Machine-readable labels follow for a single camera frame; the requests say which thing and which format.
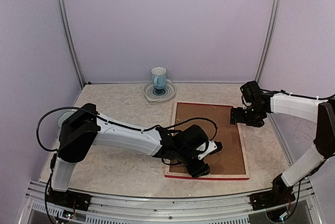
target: cork board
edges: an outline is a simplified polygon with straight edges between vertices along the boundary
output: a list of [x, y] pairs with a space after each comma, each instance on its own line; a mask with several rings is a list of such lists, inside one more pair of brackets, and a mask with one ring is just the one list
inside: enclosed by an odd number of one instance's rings
[[[205, 117], [213, 120], [218, 126], [214, 140], [221, 141], [223, 149], [214, 155], [207, 155], [205, 163], [210, 166], [210, 174], [200, 178], [192, 178], [183, 165], [167, 166], [165, 177], [189, 178], [193, 180], [248, 180], [249, 171], [243, 139], [239, 134], [239, 126], [230, 124], [232, 106], [176, 102], [171, 124], [185, 121], [193, 117]], [[194, 120], [176, 127], [185, 130], [193, 124], [203, 128], [209, 138], [215, 132], [210, 122]]]

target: white mug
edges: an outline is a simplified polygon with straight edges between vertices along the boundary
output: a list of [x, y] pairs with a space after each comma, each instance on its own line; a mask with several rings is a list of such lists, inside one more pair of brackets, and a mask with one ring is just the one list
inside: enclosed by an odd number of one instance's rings
[[156, 67], [151, 70], [152, 82], [155, 89], [164, 89], [166, 85], [166, 69]]

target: beige table surface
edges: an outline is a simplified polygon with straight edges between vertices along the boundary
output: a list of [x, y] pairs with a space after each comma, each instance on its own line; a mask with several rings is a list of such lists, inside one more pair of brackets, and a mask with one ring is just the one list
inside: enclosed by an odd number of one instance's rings
[[[176, 84], [176, 97], [150, 103], [143, 96], [145, 84], [86, 85], [76, 106], [97, 105], [97, 110], [117, 120], [150, 127], [168, 126], [175, 101], [241, 106], [240, 85]], [[271, 187], [287, 162], [268, 120], [262, 128], [241, 125], [250, 179], [247, 181], [199, 181], [165, 178], [160, 159], [113, 147], [92, 146], [72, 175], [70, 187], [97, 193], [144, 197], [198, 197], [248, 192]], [[49, 177], [49, 160], [40, 180]]]

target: lavender wall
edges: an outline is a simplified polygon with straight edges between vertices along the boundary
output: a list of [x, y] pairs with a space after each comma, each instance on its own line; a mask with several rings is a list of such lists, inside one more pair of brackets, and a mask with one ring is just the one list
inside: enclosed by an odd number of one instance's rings
[[244, 82], [261, 56], [272, 0], [65, 0], [85, 79]]
[[[71, 105], [80, 87], [65, 44], [56, 0], [0, 0], [0, 223], [14, 223], [47, 153], [37, 145], [38, 119]], [[43, 124], [47, 146], [58, 132]]]
[[[335, 0], [281, 0], [261, 86], [310, 96], [335, 93]], [[312, 144], [316, 126], [275, 115], [294, 157]], [[327, 224], [335, 220], [335, 160], [311, 177]]]

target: robotic arm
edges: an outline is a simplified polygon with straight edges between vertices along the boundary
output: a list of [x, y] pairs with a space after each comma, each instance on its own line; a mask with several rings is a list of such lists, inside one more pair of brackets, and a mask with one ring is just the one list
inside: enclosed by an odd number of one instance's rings
[[61, 122], [60, 146], [52, 165], [53, 191], [68, 190], [76, 164], [85, 159], [91, 145], [126, 148], [162, 160], [177, 160], [185, 164], [192, 177], [209, 174], [210, 168], [204, 157], [222, 149], [221, 143], [209, 140], [198, 125], [184, 131], [160, 126], [146, 129], [99, 114], [94, 104], [86, 104], [82, 109], [90, 113], [78, 110]]
[[335, 98], [318, 100], [278, 91], [263, 92], [256, 81], [241, 86], [243, 98], [250, 105], [232, 108], [230, 123], [262, 127], [267, 113], [287, 114], [317, 124], [313, 145], [283, 174], [273, 180], [270, 191], [251, 195], [254, 210], [294, 201], [293, 186], [319, 170], [335, 153]]

